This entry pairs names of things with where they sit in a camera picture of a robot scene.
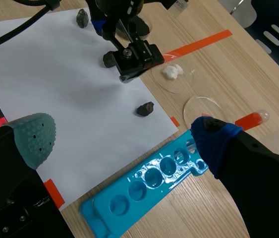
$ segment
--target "blue palette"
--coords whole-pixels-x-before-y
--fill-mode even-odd
[[[207,169],[187,131],[84,202],[80,212],[97,238],[118,238],[189,174]]]

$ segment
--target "metal screw head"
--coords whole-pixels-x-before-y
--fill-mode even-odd
[[[26,220],[26,217],[25,217],[25,216],[21,216],[21,217],[19,218],[19,220],[20,220],[21,222],[23,222],[23,221]]]
[[[123,55],[124,55],[125,57],[131,57],[132,54],[133,54],[133,53],[132,53],[132,51],[131,51],[130,49],[125,49],[125,50],[123,50]]]
[[[2,232],[6,233],[6,232],[8,232],[8,230],[9,230],[8,227],[4,227],[4,228],[2,229]]]

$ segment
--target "glass petri dish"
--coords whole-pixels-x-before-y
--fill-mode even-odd
[[[222,108],[214,99],[203,96],[193,96],[183,108],[183,118],[187,128],[189,129],[195,119],[201,117],[202,114],[227,121]]]
[[[172,93],[183,93],[192,88],[194,81],[194,68],[190,66],[184,58],[175,55],[163,55],[165,60],[170,60],[164,64],[152,68],[155,81],[164,89]],[[168,79],[163,73],[167,66],[178,64],[183,69],[183,74],[176,79]]]

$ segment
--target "cotton ball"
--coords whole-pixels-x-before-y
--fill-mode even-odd
[[[174,80],[178,77],[178,69],[175,66],[167,66],[163,69],[163,74],[171,80]]]
[[[178,75],[183,75],[183,68],[181,68],[181,66],[178,64],[175,64],[174,66],[178,70]]]

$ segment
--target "dark rock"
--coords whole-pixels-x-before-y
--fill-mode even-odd
[[[78,26],[81,28],[85,28],[89,24],[89,16],[84,9],[80,9],[76,15],[76,23],[78,23]]]
[[[154,104],[152,102],[145,103],[137,108],[136,113],[143,117],[148,116],[150,113],[154,111]]]
[[[115,63],[113,61],[113,51],[109,51],[103,56],[103,62],[106,68],[115,66]]]

